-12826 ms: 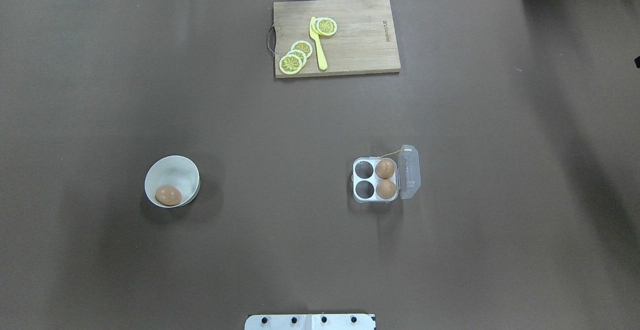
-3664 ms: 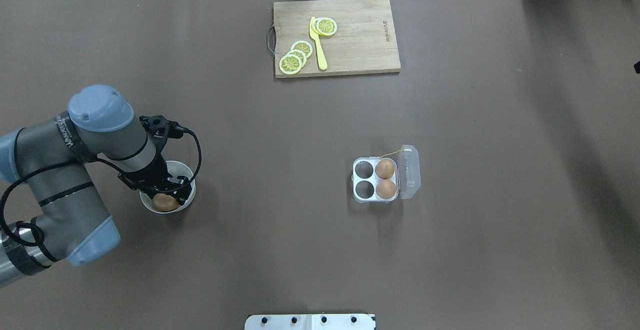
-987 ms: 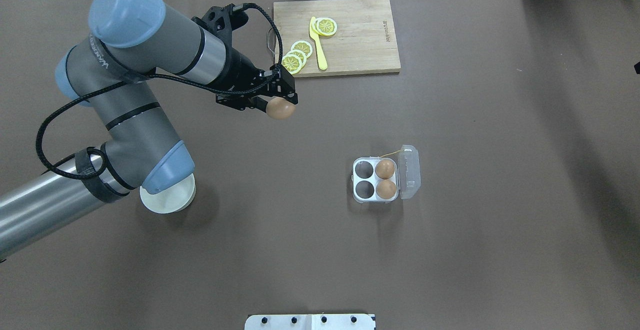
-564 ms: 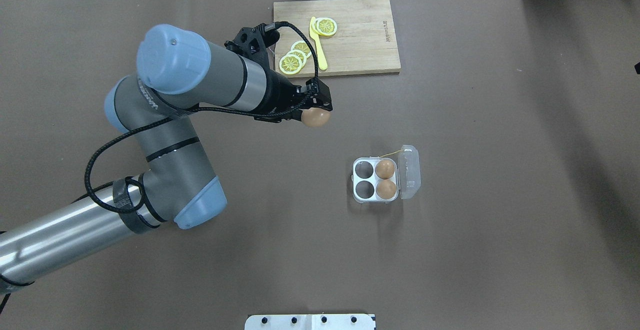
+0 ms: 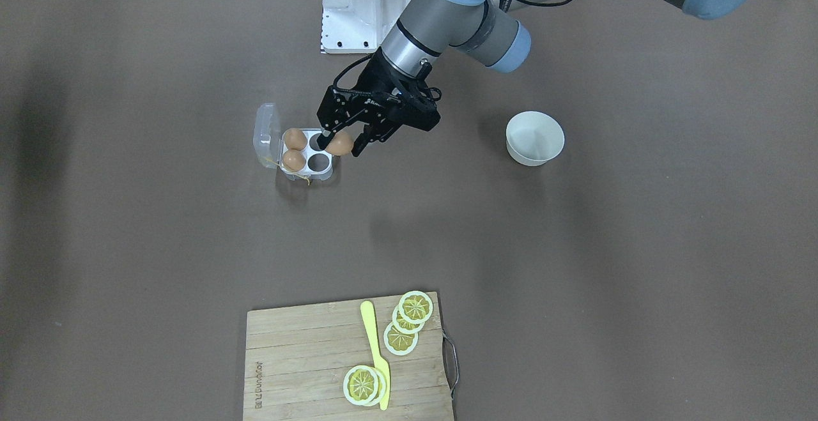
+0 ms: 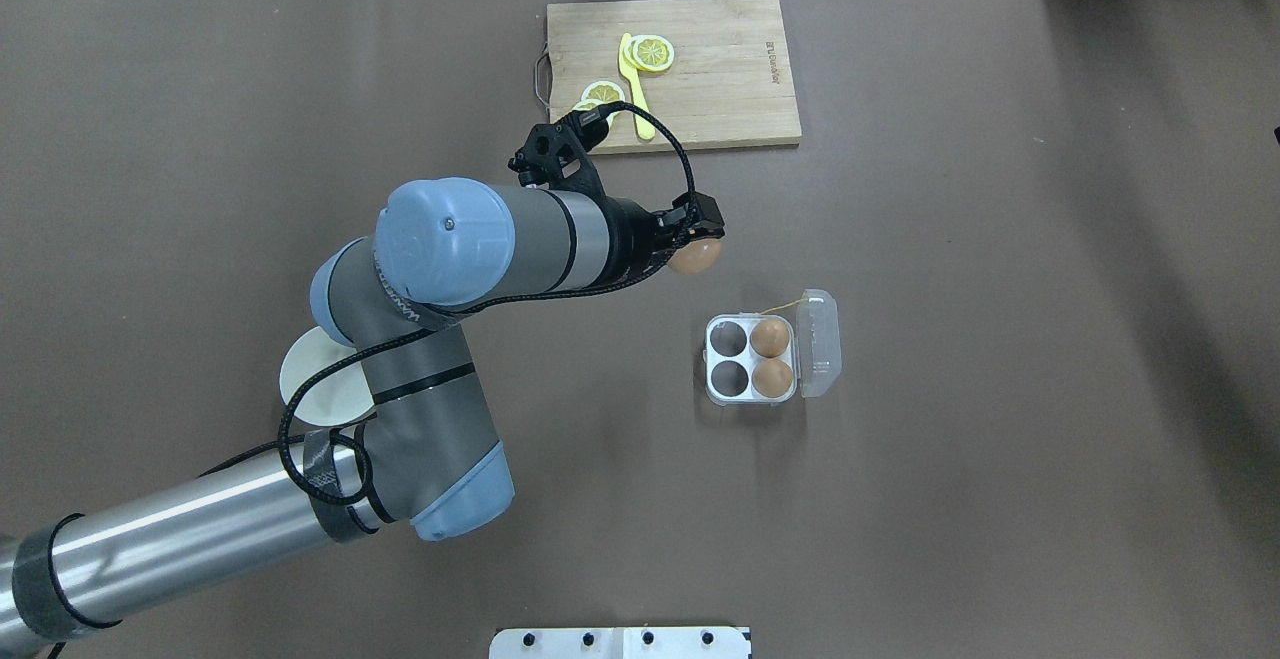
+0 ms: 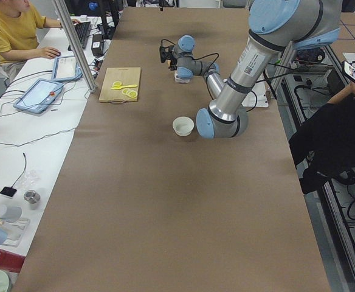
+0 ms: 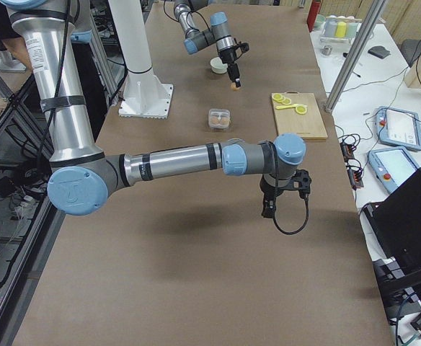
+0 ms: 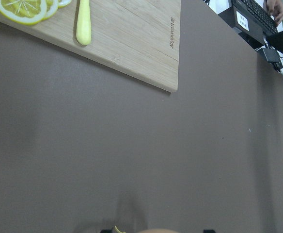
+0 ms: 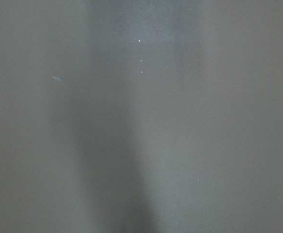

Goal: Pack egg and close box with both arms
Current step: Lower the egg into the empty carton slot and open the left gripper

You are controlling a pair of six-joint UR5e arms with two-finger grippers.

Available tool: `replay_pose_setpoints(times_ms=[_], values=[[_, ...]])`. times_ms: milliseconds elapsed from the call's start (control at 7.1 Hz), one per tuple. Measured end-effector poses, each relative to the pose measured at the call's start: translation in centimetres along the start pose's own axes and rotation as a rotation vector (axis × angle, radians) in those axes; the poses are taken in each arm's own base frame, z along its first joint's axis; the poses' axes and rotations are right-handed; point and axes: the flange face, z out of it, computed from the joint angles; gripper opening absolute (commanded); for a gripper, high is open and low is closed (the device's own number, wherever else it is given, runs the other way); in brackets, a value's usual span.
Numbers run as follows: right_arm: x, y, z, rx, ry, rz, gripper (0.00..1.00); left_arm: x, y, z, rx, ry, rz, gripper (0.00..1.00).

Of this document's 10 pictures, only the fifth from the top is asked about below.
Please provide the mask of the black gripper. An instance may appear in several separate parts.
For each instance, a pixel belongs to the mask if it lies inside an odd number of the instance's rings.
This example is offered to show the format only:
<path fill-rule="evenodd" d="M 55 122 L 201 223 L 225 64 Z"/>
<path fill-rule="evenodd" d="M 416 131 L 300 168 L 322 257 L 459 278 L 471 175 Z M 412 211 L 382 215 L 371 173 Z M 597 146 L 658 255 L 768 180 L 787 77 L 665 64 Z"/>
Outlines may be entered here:
<path fill-rule="evenodd" d="M 401 126 L 432 130 L 441 119 L 441 91 L 426 84 L 431 70 L 422 58 L 419 75 L 404 75 L 380 49 L 347 66 L 327 87 L 316 112 L 322 129 L 316 149 L 325 151 L 336 133 L 357 122 L 364 128 L 353 143 L 354 157 L 372 142 L 385 142 Z"/>

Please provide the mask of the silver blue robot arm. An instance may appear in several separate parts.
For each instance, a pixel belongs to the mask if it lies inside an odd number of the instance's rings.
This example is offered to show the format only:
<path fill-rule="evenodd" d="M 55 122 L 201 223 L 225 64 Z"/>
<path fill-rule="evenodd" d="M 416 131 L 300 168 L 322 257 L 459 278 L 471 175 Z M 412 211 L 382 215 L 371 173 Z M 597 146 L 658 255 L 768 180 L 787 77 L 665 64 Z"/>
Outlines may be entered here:
<path fill-rule="evenodd" d="M 440 121 L 440 91 L 426 77 L 446 49 L 453 48 L 500 73 L 519 68 L 532 38 L 522 22 L 509 15 L 517 6 L 556 8 L 573 0 L 409 0 L 387 30 L 385 39 L 362 57 L 364 66 L 350 89 L 339 79 L 328 86 L 316 112 L 319 150 L 328 150 L 344 129 L 362 124 L 342 154 L 359 156 L 372 142 L 385 142 L 402 126 L 430 131 Z M 663 0 L 686 15 L 714 20 L 746 0 Z"/>

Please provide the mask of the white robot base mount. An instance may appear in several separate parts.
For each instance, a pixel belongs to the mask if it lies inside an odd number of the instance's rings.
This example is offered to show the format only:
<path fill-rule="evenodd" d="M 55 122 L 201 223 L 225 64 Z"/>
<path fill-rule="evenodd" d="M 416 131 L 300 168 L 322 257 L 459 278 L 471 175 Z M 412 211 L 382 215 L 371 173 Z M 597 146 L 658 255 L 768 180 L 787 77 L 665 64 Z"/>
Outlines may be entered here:
<path fill-rule="evenodd" d="M 410 1 L 322 0 L 321 52 L 374 52 Z"/>

